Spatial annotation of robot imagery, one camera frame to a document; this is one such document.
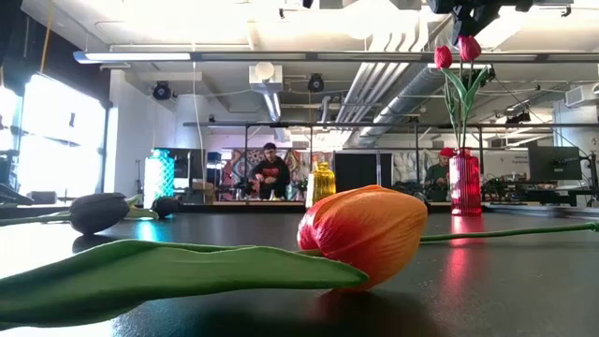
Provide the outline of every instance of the teal vase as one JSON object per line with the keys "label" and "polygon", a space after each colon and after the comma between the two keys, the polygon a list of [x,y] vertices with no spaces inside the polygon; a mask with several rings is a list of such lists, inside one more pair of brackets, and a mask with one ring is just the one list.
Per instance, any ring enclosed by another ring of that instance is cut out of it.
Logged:
{"label": "teal vase", "polygon": [[152,208],[154,200],[175,195],[175,160],[168,156],[168,150],[154,149],[146,158],[143,185],[143,207]]}

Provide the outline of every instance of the tulip leaf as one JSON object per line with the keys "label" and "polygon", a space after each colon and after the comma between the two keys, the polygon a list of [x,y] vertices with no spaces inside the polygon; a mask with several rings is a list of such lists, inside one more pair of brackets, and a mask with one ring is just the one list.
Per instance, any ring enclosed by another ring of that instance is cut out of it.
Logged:
{"label": "tulip leaf", "polygon": [[458,95],[460,96],[460,101],[463,102],[464,98],[466,97],[466,87],[464,87],[464,84],[461,82],[461,79],[449,69],[441,69],[441,71],[456,87]]}
{"label": "tulip leaf", "polygon": [[251,288],[351,287],[367,280],[344,263],[271,247],[126,240],[0,279],[0,330],[98,322],[146,300]]}
{"label": "tulip leaf", "polygon": [[480,83],[487,78],[488,73],[489,73],[488,68],[484,68],[480,73],[478,73],[478,76],[476,77],[475,82],[472,84],[472,87],[466,94],[465,101],[468,102],[471,107],[475,100],[476,92],[478,91],[478,88],[480,87]]}
{"label": "tulip leaf", "polygon": [[143,198],[143,195],[135,195],[135,196],[133,196],[131,198],[126,198],[124,201],[127,203],[127,205],[129,207],[132,207],[135,204],[137,204],[138,202],[140,202],[141,198]]}
{"label": "tulip leaf", "polygon": [[160,216],[158,216],[157,212],[146,209],[139,209],[137,207],[131,207],[129,212],[124,217],[125,219],[142,219],[142,218],[152,218],[153,220],[158,220]]}

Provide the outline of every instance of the orange tulip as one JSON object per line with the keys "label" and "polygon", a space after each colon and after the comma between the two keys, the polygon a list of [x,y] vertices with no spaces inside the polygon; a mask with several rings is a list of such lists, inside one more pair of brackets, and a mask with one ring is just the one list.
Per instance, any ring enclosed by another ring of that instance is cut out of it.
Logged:
{"label": "orange tulip", "polygon": [[370,277],[376,286],[403,269],[418,248],[427,208],[417,198],[378,185],[318,201],[299,223],[301,249],[319,249]]}

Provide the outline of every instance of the dark tulip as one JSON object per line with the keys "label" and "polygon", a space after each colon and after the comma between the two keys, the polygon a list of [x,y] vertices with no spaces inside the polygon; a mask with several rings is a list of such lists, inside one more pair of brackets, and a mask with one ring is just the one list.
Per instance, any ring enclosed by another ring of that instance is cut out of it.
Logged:
{"label": "dark tulip", "polygon": [[179,210],[179,200],[176,198],[158,198],[152,203],[152,211],[158,213],[161,219]]}
{"label": "dark tulip", "polygon": [[75,199],[69,211],[71,226],[83,235],[90,235],[123,220],[129,206],[120,193],[101,193]]}

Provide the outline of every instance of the ceiling beam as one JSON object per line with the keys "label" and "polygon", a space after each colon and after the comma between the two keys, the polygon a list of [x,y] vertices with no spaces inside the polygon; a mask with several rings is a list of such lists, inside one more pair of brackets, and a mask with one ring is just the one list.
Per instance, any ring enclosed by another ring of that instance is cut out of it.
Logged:
{"label": "ceiling beam", "polygon": [[[373,51],[174,51],[111,52],[76,51],[83,64],[110,62],[405,62],[434,63],[434,52]],[[453,54],[454,62],[460,55]],[[599,63],[599,52],[484,52],[477,64]]]}

